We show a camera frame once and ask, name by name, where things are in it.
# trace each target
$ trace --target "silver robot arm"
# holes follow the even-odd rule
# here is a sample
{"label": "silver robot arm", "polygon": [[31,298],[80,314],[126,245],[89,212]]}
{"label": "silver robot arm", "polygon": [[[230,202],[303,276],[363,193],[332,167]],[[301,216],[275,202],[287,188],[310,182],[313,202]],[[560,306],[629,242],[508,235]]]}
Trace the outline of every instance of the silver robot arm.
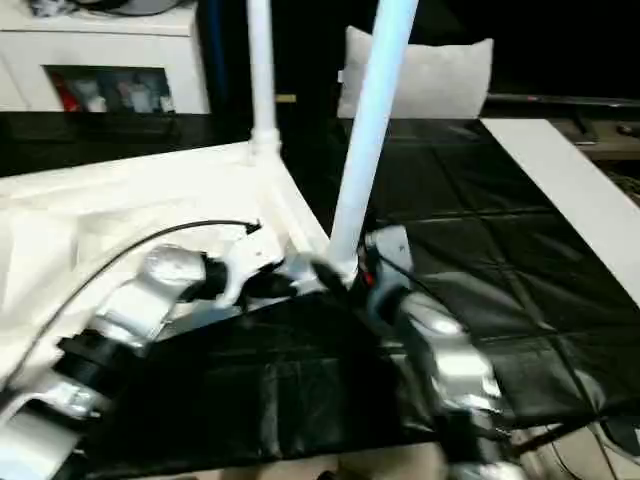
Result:
{"label": "silver robot arm", "polygon": [[86,328],[58,346],[62,357],[0,410],[0,479],[65,477],[91,423],[126,386],[175,305],[193,299],[233,305],[243,285],[283,260],[268,228],[236,242],[220,259],[171,245],[153,249],[137,275],[114,290]]}
{"label": "silver robot arm", "polygon": [[404,227],[367,236],[374,288],[368,316],[391,326],[403,342],[421,395],[455,480],[522,480],[503,426],[504,402],[489,359],[452,313],[428,292],[413,291]]}

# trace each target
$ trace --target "black cable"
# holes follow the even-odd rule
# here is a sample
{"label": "black cable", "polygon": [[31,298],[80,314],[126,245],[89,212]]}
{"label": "black cable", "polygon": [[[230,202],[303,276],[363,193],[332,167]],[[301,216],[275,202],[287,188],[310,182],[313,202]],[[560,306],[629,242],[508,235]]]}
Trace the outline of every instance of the black cable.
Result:
{"label": "black cable", "polygon": [[401,267],[400,265],[398,265],[397,263],[395,263],[392,260],[389,260],[387,257],[380,255],[380,253],[377,253],[378,258],[383,261],[384,263],[386,263],[387,265],[389,265],[391,268],[393,268],[396,272],[404,275],[405,277],[407,277],[409,279],[409,281],[411,283],[415,283],[417,286],[419,286],[422,290],[424,290],[425,293],[427,293],[428,295],[430,295],[431,297],[433,297],[434,299],[436,299],[438,302],[440,302],[443,306],[447,306],[447,302],[445,302],[439,295],[437,295],[436,293],[434,293],[434,291],[429,288],[429,286],[424,283],[422,280],[420,280],[416,275],[414,275],[413,273],[411,273],[409,270],[407,270],[406,268]]}
{"label": "black cable", "polygon": [[550,445],[551,445],[551,448],[553,449],[553,453],[556,456],[556,460],[560,463],[560,468],[562,468],[562,470],[567,475],[569,475],[571,478],[573,478],[573,480],[584,480],[582,477],[579,477],[578,475],[573,473],[573,471],[567,466],[567,464],[564,463],[564,460],[560,456],[560,452],[558,452],[558,449],[556,448],[555,442],[551,442]]}
{"label": "black cable", "polygon": [[64,302],[62,302],[62,304],[53,313],[53,315],[49,318],[49,320],[47,320],[42,325],[42,327],[40,327],[40,330],[38,330],[38,333],[31,341],[31,344],[29,345],[29,347],[27,347],[25,352],[22,354],[22,357],[20,357],[20,360],[18,361],[18,363],[15,365],[11,373],[5,379],[4,384],[2,386],[2,390],[0,391],[0,398],[5,398],[11,384],[15,381],[18,375],[20,375],[22,369],[24,368],[25,363],[27,362],[27,360],[29,359],[29,357],[31,356],[35,348],[40,343],[40,340],[42,339],[42,337],[47,334],[47,332],[51,329],[51,327],[53,327],[53,325],[58,321],[62,313],[71,304],[71,302],[73,302],[78,297],[78,295],[80,295],[80,293],[82,293],[82,291],[84,291],[84,289],[87,288],[87,286],[89,286],[91,282],[93,282],[96,278],[98,278],[105,271],[111,268],[122,257],[129,254],[131,251],[135,250],[136,248],[144,245],[145,243],[148,243],[152,240],[155,240],[156,238],[163,237],[170,233],[179,232],[181,230],[188,230],[191,228],[207,227],[207,226],[214,226],[214,225],[235,225],[235,226],[245,227],[247,231],[247,235],[260,229],[260,225],[256,223],[242,222],[239,220],[200,220],[197,222],[181,223],[178,225],[173,225],[172,227],[164,228],[157,232],[151,233],[141,238],[140,240],[135,241],[128,247],[122,249],[120,252],[114,255],[107,263],[102,265],[102,267],[100,267],[98,270],[93,272],[89,276],[89,278],[87,278],[78,288],[76,288],[71,293],[71,295],[69,295],[69,297]]}

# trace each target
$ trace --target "white pillow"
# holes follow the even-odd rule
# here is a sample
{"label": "white pillow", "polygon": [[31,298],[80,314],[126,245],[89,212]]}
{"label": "white pillow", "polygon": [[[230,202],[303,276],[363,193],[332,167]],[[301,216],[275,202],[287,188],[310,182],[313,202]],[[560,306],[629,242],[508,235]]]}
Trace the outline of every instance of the white pillow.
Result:
{"label": "white pillow", "polygon": [[[347,29],[338,116],[353,118],[373,37]],[[489,90],[493,40],[473,45],[409,45],[393,101],[394,118],[475,118]]]}

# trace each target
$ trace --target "black leather surface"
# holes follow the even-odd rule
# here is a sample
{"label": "black leather surface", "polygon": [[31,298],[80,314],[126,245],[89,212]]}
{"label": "black leather surface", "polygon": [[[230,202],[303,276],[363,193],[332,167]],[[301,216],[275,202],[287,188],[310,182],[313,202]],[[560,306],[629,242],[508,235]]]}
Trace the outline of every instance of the black leather surface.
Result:
{"label": "black leather surface", "polygon": [[[316,127],[285,126],[283,157],[329,229],[346,137]],[[394,122],[371,207],[407,226],[417,272],[493,360],[513,426],[634,410],[637,307],[480,123]],[[85,446],[90,478],[433,439],[402,348],[324,295],[157,345],[106,420]]]}

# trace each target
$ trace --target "white pole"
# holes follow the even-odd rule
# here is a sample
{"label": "white pole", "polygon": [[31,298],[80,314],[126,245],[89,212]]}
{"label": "white pole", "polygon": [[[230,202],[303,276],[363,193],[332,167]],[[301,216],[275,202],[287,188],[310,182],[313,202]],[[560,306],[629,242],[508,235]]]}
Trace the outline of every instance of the white pole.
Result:
{"label": "white pole", "polygon": [[280,134],[276,126],[270,0],[247,0],[247,14],[253,92],[251,135],[258,152],[265,147],[277,152]]}
{"label": "white pole", "polygon": [[373,186],[418,0],[380,0],[333,220],[329,259],[351,264]]}

